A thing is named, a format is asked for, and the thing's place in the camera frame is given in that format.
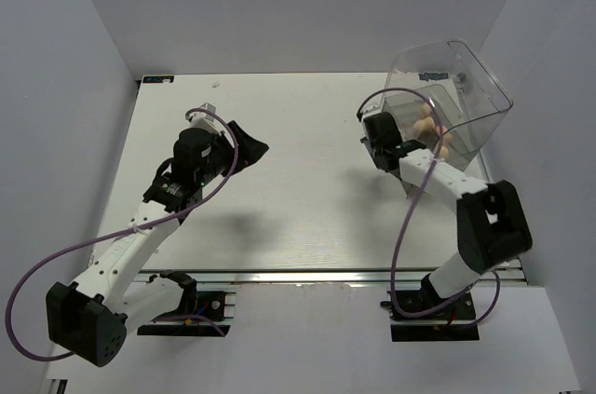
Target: transparent box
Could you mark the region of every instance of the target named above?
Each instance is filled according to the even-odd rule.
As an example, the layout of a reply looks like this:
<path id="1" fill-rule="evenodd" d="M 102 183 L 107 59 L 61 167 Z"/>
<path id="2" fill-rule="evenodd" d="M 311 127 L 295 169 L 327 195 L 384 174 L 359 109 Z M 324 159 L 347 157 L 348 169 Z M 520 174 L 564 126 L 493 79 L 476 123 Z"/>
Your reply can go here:
<path id="1" fill-rule="evenodd" d="M 416 139 L 434 150 L 443 136 L 441 156 L 465 170 L 513 105 L 498 79 L 462 40 L 410 48 L 391 64 L 386 88 L 417 89 L 434 103 L 443 132 L 428 107 L 412 93 L 391 91 L 381 108 L 396 119 L 404 141 Z"/>

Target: cable tie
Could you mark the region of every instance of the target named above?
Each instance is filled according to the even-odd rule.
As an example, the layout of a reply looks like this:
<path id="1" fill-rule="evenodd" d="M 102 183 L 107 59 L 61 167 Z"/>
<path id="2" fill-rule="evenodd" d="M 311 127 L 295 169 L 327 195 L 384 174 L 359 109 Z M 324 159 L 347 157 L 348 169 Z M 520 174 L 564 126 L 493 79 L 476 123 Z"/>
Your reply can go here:
<path id="1" fill-rule="evenodd" d="M 135 234 L 137 234 L 137 233 L 138 234 L 143 234 L 144 236 L 147 236 L 149 234 L 148 231 L 146 231 L 146 230 L 141 229 L 140 227 L 138 227 L 136 222 L 134 222 L 130 227 L 132 228 L 132 232 L 135 233 Z"/>

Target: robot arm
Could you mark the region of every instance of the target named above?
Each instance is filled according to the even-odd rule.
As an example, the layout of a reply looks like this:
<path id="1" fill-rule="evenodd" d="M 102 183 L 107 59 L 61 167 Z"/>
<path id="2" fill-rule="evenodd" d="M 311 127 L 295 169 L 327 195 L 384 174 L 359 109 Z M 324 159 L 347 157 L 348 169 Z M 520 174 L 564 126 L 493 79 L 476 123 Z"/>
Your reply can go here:
<path id="1" fill-rule="evenodd" d="M 404 142 L 390 113 L 362 120 L 362 143 L 378 169 L 420 186 L 435 159 L 416 140 Z M 438 162 L 425 189 L 457 219 L 457 252 L 422 280 L 425 307 L 436 306 L 476 282 L 484 273 L 532 247 L 515 187 L 506 181 L 487 183 Z"/>
<path id="2" fill-rule="evenodd" d="M 183 211 L 187 214 L 202 199 L 203 187 L 231 170 L 234 147 L 210 117 L 193 114 L 188 120 L 191 125 L 181 131 L 174 156 L 159 166 L 129 222 L 133 234 L 114 240 L 69 286 L 57 282 L 47 293 L 49 338 L 97 366 L 109 363 L 127 334 L 144 323 L 164 313 L 195 313 L 196 281 L 181 272 L 162 272 L 142 289 L 125 294 L 145 262 L 185 220 Z M 258 161 L 268 146 L 234 121 L 227 126 L 237 138 L 238 173 Z M 168 212 L 181 216 L 153 224 Z"/>

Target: white wall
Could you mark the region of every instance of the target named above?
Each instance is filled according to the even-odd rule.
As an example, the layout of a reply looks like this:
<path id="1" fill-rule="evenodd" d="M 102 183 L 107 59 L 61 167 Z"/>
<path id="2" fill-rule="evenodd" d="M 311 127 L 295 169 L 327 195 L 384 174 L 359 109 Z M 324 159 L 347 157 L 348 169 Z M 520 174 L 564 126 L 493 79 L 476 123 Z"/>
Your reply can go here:
<path id="1" fill-rule="evenodd" d="M 507 0 L 481 55 L 515 98 L 487 145 L 517 185 L 535 247 L 523 259 L 596 393 L 596 0 Z"/>
<path id="2" fill-rule="evenodd" d="M 0 305 L 34 263 L 97 228 L 134 81 L 90 0 L 0 0 Z M 18 299 L 17 333 L 47 354 L 45 294 L 82 268 L 55 261 Z M 37 392 L 43 363 L 0 333 L 2 392 Z"/>
<path id="3" fill-rule="evenodd" d="M 143 73 L 385 71 L 403 48 L 479 48 L 506 0 L 93 0 Z"/>

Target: black sticker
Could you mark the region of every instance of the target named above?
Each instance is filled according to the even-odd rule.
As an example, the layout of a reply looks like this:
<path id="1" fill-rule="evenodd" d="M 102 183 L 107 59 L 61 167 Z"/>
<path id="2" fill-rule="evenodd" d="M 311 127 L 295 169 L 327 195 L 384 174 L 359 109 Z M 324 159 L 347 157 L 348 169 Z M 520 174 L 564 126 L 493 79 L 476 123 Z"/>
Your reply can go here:
<path id="1" fill-rule="evenodd" d="M 171 84 L 173 81 L 173 75 L 146 75 L 142 79 L 144 84 Z"/>

